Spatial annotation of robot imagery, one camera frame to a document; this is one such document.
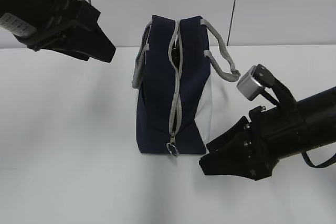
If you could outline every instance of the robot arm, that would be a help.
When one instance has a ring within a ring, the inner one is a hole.
[[[210,153],[199,164],[205,175],[236,175],[260,180],[272,175],[280,159],[302,153],[306,163],[325,168],[336,155],[314,165],[307,151],[336,142],[336,87],[297,102],[264,66],[253,66],[238,83],[250,101],[259,94],[276,108],[259,106],[229,131],[207,145]],[[273,90],[276,100],[266,88]]]
[[[97,24],[100,12],[78,0],[0,0],[0,27],[28,48],[111,62],[115,46]]]

